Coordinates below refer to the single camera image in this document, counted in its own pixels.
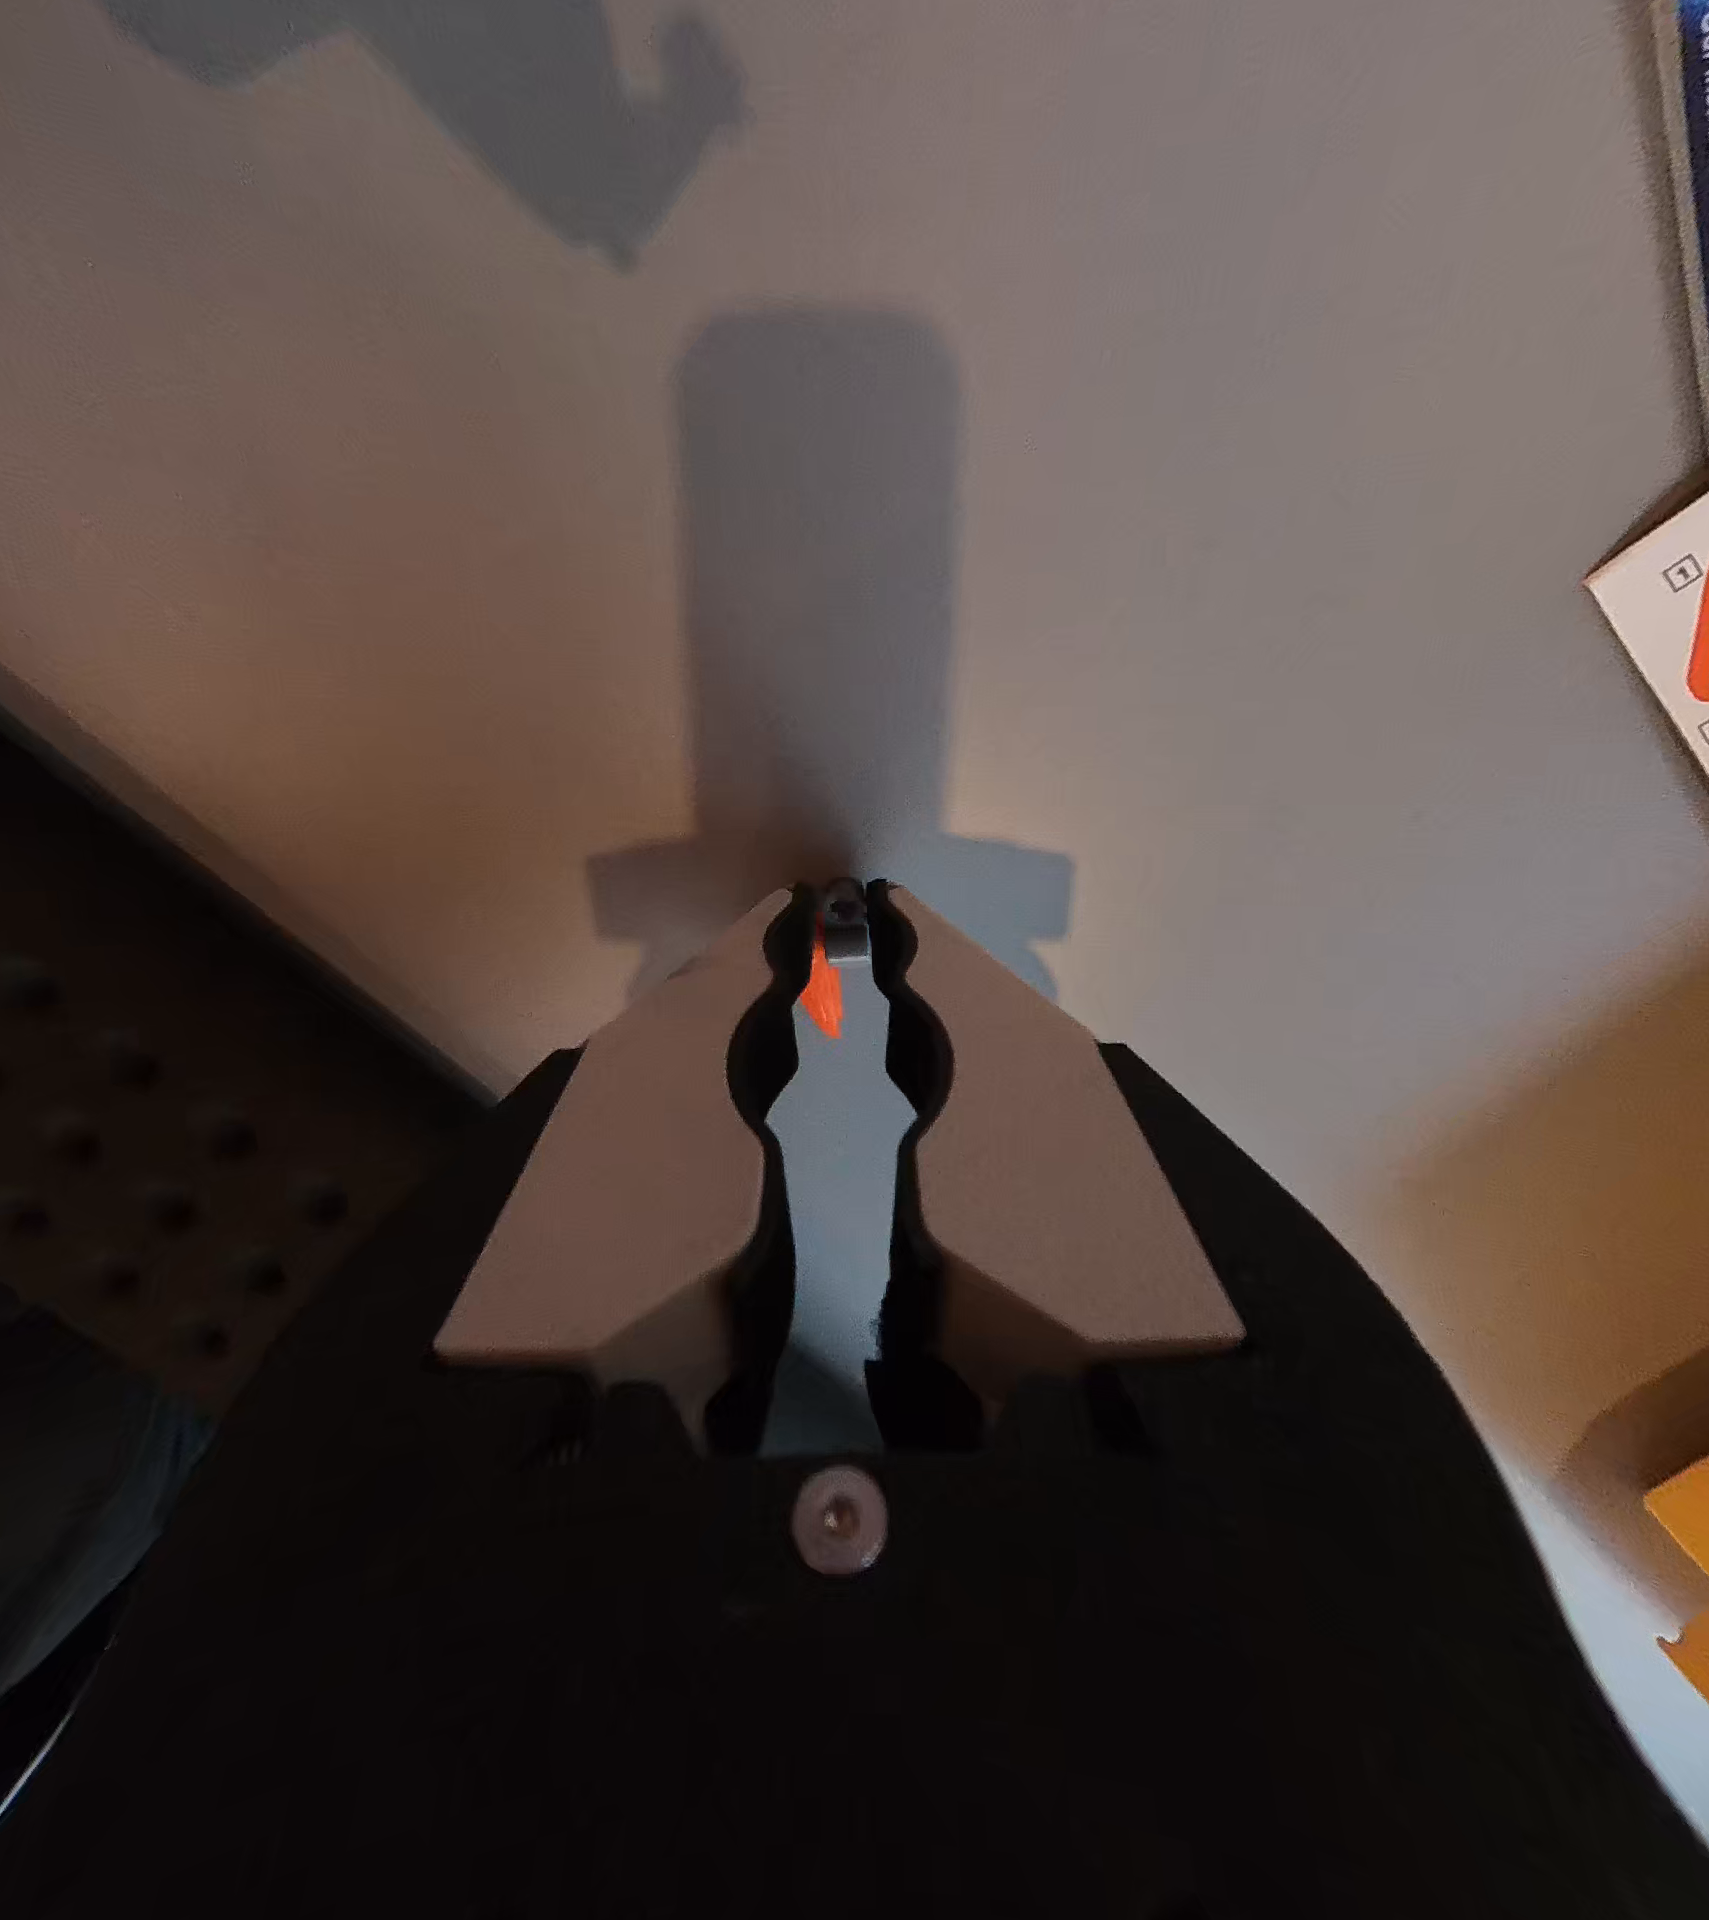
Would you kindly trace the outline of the grey desk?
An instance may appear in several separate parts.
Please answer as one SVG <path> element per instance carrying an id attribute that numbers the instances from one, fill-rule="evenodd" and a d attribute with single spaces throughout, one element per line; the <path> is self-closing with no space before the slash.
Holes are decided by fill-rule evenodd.
<path id="1" fill-rule="evenodd" d="M 0 2 L 0 697 L 511 1087 L 898 876 L 1371 1264 L 1709 1839 L 1644 2 Z"/>

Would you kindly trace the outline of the dark perforated panel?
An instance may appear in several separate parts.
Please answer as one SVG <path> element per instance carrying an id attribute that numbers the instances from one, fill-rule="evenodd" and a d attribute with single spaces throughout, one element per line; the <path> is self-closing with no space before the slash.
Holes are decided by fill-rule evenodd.
<path id="1" fill-rule="evenodd" d="M 479 1112 L 0 722 L 0 1282 L 221 1413 Z"/>

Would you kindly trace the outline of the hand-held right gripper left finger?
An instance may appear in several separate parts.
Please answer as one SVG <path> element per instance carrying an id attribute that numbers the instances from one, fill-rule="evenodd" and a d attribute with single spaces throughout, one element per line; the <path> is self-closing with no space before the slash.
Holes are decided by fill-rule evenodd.
<path id="1" fill-rule="evenodd" d="M 795 1295 L 770 1106 L 798 1067 L 816 886 L 780 888 L 578 1055 L 433 1353 L 659 1386 L 755 1453 Z"/>

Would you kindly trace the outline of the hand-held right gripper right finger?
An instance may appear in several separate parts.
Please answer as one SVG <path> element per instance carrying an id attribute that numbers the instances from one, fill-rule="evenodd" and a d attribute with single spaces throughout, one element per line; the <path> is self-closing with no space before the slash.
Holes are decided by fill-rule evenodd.
<path id="1" fill-rule="evenodd" d="M 897 883 L 867 888 L 897 1148 L 877 1417 L 991 1417 L 1038 1375 L 1245 1336 L 1094 1031 Z"/>

